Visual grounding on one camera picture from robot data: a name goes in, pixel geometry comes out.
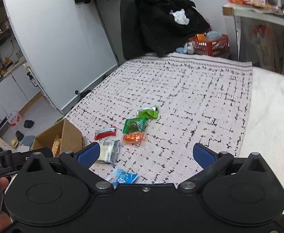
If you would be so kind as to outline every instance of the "cabinet door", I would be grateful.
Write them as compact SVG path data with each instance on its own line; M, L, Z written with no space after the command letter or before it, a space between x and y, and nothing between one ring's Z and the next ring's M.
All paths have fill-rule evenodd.
M28 99L10 74L0 82L0 105L7 113L21 110Z
M14 72L12 72L12 76L17 82L18 86L25 94L28 100L31 100L36 96L37 93L40 92L39 87L35 87L29 79L27 75L28 70L25 69L22 65L19 66Z

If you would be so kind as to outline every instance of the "human hand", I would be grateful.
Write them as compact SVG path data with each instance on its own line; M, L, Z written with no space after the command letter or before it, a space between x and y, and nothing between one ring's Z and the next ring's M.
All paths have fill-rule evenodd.
M0 178L0 192L3 192L5 188L7 188L9 182L8 179L3 177ZM0 231L2 231L3 229L5 229L6 227L8 227L9 225L11 225L11 219L10 217L4 213L1 212L0 213Z

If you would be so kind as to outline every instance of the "patterned cloth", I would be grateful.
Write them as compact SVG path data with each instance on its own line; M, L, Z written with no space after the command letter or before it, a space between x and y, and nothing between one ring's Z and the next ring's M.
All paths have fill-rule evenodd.
M136 183L178 184L201 167L193 160L193 146L237 156L248 119L252 64L221 58L173 53L146 55L114 71L66 116L83 136L116 126L122 138L127 118L141 107L159 105L159 118L149 120L141 146L123 145L117 166L138 173ZM106 178L112 165L90 168Z

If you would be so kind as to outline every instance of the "bed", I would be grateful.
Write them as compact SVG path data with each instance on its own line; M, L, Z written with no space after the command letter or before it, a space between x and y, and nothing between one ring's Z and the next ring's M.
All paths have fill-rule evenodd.
M87 143L96 130L115 125L121 139L126 118L159 105L141 146L123 145L117 166L137 172L137 183L175 183L199 172L192 148L247 157L260 152L284 186L284 76L221 58L172 53L130 60L76 105L66 118ZM94 164L103 178L112 165Z

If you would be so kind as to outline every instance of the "black coat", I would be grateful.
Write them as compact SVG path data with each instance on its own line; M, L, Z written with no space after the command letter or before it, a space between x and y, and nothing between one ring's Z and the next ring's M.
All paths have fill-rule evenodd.
M121 41L126 60L155 52L158 56L182 47L190 37L210 25L190 0L121 0ZM174 21L173 12L184 9L188 25Z

